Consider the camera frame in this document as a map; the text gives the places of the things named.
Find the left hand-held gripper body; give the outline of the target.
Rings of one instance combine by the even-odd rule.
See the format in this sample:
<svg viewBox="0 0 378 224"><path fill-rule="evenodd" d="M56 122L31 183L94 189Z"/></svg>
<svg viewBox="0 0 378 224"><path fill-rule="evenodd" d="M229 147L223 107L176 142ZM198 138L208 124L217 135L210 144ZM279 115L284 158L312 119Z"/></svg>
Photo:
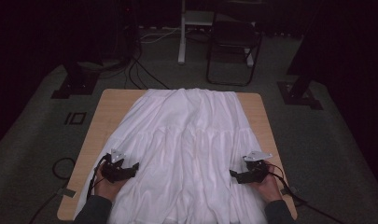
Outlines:
<svg viewBox="0 0 378 224"><path fill-rule="evenodd" d="M125 155L116 149L112 149L107 153L104 156L104 164L101 169L103 177L111 183L122 181L122 174L126 172L125 169L122 168L124 159Z"/></svg>

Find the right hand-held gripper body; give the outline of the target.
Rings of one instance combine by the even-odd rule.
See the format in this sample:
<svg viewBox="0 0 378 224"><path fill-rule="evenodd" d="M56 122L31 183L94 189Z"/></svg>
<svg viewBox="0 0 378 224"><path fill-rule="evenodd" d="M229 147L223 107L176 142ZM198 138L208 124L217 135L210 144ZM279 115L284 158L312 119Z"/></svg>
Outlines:
<svg viewBox="0 0 378 224"><path fill-rule="evenodd" d="M272 153L264 153L260 151L252 151L244 156L247 172L245 173L245 183L261 183L269 173L266 160L273 156Z"/></svg>

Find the white skirt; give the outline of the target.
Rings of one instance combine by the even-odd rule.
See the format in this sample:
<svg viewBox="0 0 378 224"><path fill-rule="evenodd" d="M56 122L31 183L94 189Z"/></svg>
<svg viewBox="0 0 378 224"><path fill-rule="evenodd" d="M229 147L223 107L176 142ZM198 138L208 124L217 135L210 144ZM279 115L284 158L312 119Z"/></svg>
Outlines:
<svg viewBox="0 0 378 224"><path fill-rule="evenodd" d="M149 90L102 151L139 169L112 202L107 224L267 224L265 203L230 170L259 142L235 93Z"/></svg>

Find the person's left hand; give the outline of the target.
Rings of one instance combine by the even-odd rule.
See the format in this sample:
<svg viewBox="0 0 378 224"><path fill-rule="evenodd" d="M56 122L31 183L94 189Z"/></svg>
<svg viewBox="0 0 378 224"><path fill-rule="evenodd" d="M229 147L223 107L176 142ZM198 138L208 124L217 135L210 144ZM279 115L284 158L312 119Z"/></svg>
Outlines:
<svg viewBox="0 0 378 224"><path fill-rule="evenodd" d="M116 199L119 191L125 184L126 180L111 183L107 179L104 179L100 171L97 171L96 185L94 186L94 194L106 198L110 202L113 202Z"/></svg>

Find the person's right hand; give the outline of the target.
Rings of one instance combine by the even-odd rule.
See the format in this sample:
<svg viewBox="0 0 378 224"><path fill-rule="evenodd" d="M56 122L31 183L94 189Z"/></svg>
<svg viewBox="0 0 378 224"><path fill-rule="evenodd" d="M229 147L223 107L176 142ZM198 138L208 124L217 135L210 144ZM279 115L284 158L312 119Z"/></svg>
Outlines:
<svg viewBox="0 0 378 224"><path fill-rule="evenodd" d="M269 163L267 167L269 173L263 179L263 181L261 183L250 183L249 186L259 193L264 202L271 203L281 200L282 196L279 191L276 179L273 176L274 166Z"/></svg>

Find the black stand base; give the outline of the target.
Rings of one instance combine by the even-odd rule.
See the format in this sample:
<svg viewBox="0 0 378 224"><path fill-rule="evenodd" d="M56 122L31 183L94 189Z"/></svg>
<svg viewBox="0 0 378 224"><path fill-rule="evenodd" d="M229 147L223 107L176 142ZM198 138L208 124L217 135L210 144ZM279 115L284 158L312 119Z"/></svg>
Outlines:
<svg viewBox="0 0 378 224"><path fill-rule="evenodd" d="M298 78L294 83L277 82L286 105L307 105L313 110L323 109L310 90L310 83L316 75L316 69L317 61L311 47L311 39L305 36L287 70L288 75Z"/></svg>
<svg viewBox="0 0 378 224"><path fill-rule="evenodd" d="M52 99L68 99L71 95L92 95L98 77L97 72L86 71L77 62L64 63L67 75L61 87L51 95Z"/></svg>

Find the dark equipment tower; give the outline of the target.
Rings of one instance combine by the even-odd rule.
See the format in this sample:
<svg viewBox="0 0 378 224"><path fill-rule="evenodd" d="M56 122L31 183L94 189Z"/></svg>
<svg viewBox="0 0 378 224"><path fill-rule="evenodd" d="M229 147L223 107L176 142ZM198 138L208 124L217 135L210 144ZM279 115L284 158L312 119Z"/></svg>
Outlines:
<svg viewBox="0 0 378 224"><path fill-rule="evenodd" d="M116 42L113 54L122 60L133 56L137 40L137 22L134 0L112 0L116 22Z"/></svg>

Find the black folding chair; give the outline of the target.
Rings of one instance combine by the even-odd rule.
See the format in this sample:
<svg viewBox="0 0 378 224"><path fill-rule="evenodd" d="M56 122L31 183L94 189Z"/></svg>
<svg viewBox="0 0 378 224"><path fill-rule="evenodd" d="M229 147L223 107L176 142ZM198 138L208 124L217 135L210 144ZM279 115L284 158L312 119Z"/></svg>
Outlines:
<svg viewBox="0 0 378 224"><path fill-rule="evenodd" d="M247 86L255 76L265 29L273 18L273 8L263 0L222 0L214 10L206 53L206 79L209 83ZM249 73L227 77L230 63L224 54L238 55Z"/></svg>

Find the white desk frame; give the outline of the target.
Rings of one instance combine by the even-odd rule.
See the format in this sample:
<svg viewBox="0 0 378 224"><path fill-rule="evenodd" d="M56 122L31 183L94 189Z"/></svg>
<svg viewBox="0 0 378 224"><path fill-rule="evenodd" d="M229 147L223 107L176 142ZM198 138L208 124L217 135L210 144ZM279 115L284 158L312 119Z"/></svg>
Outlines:
<svg viewBox="0 0 378 224"><path fill-rule="evenodd" d="M186 26L205 26L212 25L214 13L207 10L187 10L186 0L181 0L180 13L180 42L177 55L177 63L184 64L186 61Z"/></svg>

